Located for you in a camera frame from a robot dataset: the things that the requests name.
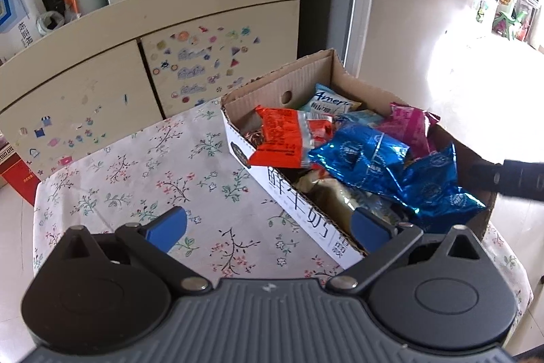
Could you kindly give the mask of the croissant snack bag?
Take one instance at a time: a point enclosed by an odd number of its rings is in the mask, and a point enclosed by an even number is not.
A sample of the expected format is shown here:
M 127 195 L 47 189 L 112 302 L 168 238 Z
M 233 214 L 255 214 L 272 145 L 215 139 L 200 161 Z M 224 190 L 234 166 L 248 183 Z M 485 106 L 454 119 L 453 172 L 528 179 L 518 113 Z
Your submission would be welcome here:
M 379 196 L 348 187 L 323 170 L 311 170 L 295 183 L 295 188 L 346 233 L 351 233 L 351 215 L 360 207 L 385 222 L 390 221 Z

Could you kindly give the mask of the blue foil snack bag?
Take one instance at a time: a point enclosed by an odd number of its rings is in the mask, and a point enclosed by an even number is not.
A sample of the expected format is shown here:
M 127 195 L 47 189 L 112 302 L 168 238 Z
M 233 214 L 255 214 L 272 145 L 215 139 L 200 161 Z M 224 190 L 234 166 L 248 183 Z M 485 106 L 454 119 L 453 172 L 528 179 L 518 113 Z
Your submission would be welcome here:
M 382 196 L 398 197 L 409 147 L 366 125 L 347 122 L 333 138 L 308 154 L 345 185 Z

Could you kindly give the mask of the pink snack bag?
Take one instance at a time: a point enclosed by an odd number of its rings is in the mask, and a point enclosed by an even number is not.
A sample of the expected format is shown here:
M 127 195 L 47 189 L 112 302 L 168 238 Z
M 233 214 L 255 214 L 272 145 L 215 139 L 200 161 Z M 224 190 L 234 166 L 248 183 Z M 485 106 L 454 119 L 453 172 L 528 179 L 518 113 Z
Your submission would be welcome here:
M 415 159 L 424 158 L 436 148 L 429 139 L 430 129 L 440 121 L 432 112 L 400 103 L 390 103 L 391 113 L 376 129 L 409 147 Z

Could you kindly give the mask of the orange red snack bag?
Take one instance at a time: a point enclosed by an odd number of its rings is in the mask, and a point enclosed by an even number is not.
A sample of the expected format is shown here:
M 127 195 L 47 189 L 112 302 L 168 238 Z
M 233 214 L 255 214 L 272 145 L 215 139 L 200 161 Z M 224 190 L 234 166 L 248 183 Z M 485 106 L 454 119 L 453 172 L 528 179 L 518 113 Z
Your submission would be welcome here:
M 307 169 L 309 153 L 329 142 L 335 132 L 330 114 L 257 106 L 263 142 L 249 157 L 249 164 L 275 169 Z

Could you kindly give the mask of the floral tablecloth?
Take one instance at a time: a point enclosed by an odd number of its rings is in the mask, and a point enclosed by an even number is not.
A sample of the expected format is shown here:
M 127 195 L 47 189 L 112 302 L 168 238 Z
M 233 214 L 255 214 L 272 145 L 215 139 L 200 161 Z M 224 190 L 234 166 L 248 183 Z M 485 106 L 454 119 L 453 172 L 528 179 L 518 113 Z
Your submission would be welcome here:
M 38 187 L 33 257 L 40 268 L 64 232 L 107 233 L 149 223 L 172 207 L 187 214 L 171 248 L 211 281 L 327 280 L 360 251 L 309 203 L 281 208 L 232 156 L 219 103 L 210 101 L 130 134 L 60 169 Z

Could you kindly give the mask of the light blue American snack bag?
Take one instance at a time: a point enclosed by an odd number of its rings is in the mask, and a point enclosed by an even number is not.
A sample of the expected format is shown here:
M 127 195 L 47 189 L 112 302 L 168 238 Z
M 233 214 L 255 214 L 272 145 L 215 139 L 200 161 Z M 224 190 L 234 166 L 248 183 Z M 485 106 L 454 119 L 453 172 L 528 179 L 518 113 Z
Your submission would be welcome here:
M 360 105 L 360 102 L 347 99 L 328 86 L 316 84 L 311 99 L 301 107 L 301 111 L 339 115 L 356 111 Z

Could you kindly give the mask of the red gift box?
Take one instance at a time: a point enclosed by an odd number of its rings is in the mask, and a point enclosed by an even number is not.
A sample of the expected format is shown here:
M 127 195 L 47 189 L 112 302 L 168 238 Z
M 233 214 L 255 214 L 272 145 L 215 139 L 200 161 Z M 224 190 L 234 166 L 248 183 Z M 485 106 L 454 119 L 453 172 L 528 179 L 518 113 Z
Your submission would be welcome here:
M 1 135 L 1 178 L 27 203 L 34 205 L 40 179 Z

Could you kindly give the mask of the beige wooden cabinet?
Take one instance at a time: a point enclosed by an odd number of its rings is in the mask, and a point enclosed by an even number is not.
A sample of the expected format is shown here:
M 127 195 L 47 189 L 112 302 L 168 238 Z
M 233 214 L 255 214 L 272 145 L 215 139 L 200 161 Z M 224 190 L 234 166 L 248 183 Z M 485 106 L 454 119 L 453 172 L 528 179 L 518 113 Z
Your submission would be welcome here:
M 1 68 L 1 130 L 46 179 L 292 61 L 301 0 L 123 0 Z

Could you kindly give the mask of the white blue medicine box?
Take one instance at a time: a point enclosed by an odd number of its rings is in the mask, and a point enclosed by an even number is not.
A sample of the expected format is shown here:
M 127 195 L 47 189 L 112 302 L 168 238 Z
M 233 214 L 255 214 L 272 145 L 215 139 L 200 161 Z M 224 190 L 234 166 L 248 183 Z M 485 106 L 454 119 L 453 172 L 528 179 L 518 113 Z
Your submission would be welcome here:
M 1 64 L 41 38 L 37 20 L 46 12 L 43 0 L 0 0 Z

